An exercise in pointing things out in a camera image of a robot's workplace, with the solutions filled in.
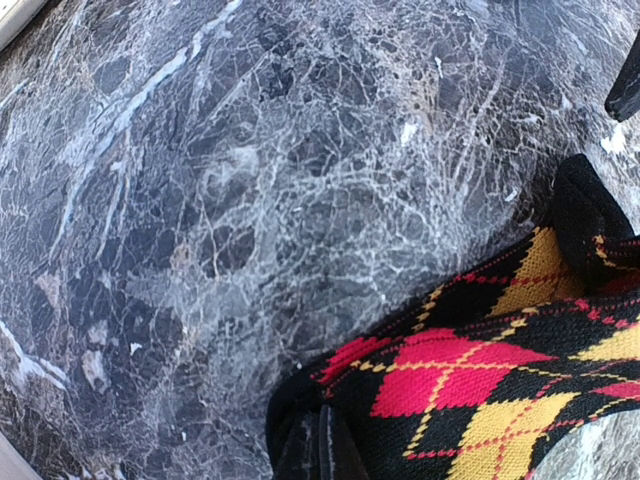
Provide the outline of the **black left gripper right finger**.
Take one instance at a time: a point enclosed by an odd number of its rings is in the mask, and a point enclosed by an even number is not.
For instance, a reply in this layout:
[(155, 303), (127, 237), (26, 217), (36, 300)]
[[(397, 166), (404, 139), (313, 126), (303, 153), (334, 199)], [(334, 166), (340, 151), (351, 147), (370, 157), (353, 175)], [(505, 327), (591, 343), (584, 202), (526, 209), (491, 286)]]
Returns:
[(322, 480), (369, 479), (345, 420), (328, 405), (320, 411), (319, 467)]

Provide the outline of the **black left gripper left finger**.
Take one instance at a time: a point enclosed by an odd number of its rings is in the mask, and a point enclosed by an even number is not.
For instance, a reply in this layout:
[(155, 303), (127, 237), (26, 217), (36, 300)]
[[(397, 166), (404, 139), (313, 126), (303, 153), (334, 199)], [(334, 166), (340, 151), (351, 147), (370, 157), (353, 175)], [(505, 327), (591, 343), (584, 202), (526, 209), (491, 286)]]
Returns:
[(321, 480), (320, 433), (322, 414), (304, 412), (293, 417), (276, 462), (277, 480)]

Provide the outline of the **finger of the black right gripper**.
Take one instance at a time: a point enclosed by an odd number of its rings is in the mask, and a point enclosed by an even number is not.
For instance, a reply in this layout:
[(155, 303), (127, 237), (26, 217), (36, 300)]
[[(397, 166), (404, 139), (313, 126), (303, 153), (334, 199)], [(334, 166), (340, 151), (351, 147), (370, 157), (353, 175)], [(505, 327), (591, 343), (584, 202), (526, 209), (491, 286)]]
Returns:
[(634, 44), (605, 100), (607, 114), (617, 122), (639, 112), (639, 45)]

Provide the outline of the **black red yellow argyle sock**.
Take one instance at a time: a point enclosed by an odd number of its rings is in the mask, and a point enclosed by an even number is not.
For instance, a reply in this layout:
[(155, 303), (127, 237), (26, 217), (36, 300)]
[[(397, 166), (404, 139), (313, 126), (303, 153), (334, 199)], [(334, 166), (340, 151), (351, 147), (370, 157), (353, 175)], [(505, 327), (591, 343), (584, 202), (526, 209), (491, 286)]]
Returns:
[(565, 435), (639, 406), (639, 238), (589, 160), (543, 222), (328, 352), (270, 399), (275, 471), (293, 417), (328, 405), (369, 479), (528, 479)]

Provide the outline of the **wooden compartment box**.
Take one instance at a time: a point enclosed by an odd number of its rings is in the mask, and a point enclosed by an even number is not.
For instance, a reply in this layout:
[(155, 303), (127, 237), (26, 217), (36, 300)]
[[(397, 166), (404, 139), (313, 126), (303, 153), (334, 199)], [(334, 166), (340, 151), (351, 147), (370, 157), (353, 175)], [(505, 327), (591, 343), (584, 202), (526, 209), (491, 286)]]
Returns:
[(47, 0), (1, 0), (1, 51), (29, 25), (46, 3)]

